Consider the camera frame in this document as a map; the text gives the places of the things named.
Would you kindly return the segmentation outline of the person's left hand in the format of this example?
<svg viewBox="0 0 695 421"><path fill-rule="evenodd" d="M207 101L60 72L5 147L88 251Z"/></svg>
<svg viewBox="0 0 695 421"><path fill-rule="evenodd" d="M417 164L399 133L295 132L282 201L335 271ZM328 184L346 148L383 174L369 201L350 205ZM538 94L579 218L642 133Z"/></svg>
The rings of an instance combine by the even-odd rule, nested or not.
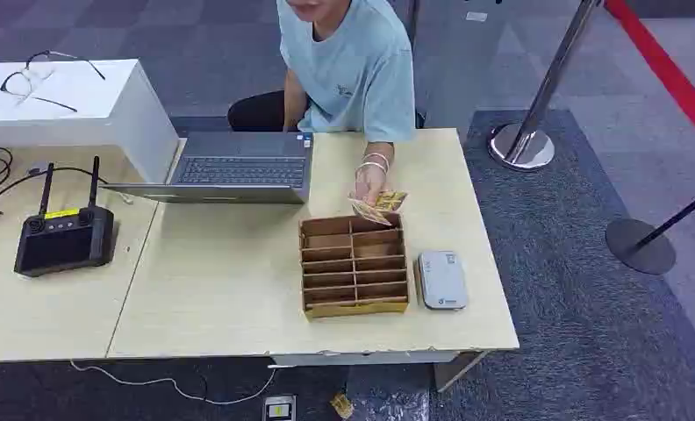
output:
<svg viewBox="0 0 695 421"><path fill-rule="evenodd" d="M377 163L366 162L355 171L355 185L350 197L375 206L378 196L383 192L387 171Z"/></svg>

